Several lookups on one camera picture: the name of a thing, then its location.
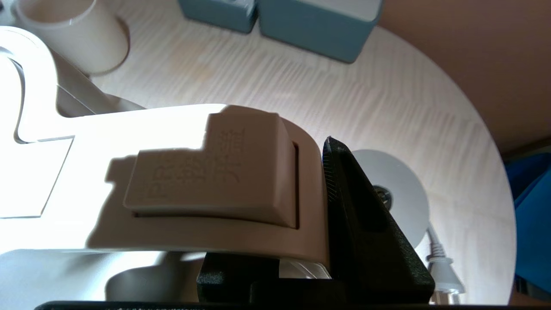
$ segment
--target beige cup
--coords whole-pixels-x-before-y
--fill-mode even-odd
[[[109,71],[128,52],[115,16],[98,0],[19,0],[20,23],[88,74]]]

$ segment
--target brown wall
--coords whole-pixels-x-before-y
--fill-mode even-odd
[[[450,75],[500,151],[551,136],[551,0],[385,0],[379,25]]]

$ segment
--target white disc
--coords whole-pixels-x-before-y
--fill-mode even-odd
[[[415,173],[385,152],[361,149],[352,154],[371,184],[391,193],[390,214],[415,248],[429,226],[429,201]]]

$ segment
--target teal box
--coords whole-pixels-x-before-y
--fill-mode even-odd
[[[263,35],[352,63],[379,21],[382,0],[257,0]]]
[[[178,0],[190,19],[249,33],[256,21],[255,0]]]

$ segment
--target table surface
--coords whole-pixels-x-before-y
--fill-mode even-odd
[[[125,62],[93,82],[146,108],[223,103],[279,113],[321,147],[405,162],[427,192],[430,218],[467,293],[506,304],[515,268],[509,183],[484,122],[457,85],[399,37],[375,28],[344,64],[264,38],[186,20],[173,0],[110,1],[128,27]],[[427,240],[416,251],[427,253]]]

